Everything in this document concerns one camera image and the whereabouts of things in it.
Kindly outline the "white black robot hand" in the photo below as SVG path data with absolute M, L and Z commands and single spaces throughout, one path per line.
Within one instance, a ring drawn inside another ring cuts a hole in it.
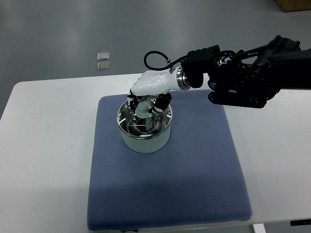
M 177 67 L 174 71 L 148 70 L 130 88 L 127 102 L 133 109 L 143 97 L 157 96 L 154 106 L 148 112 L 161 113 L 166 110 L 172 100 L 171 90 L 186 91 L 189 89 L 190 84 L 182 67 Z

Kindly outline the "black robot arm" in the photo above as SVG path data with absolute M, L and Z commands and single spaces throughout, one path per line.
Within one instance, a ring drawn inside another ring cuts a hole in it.
M 215 45 L 188 52 L 181 67 L 192 88 L 209 77 L 208 99 L 219 105 L 263 108 L 281 89 L 311 87 L 311 51 L 298 41 L 276 36 L 252 50 L 221 51 Z

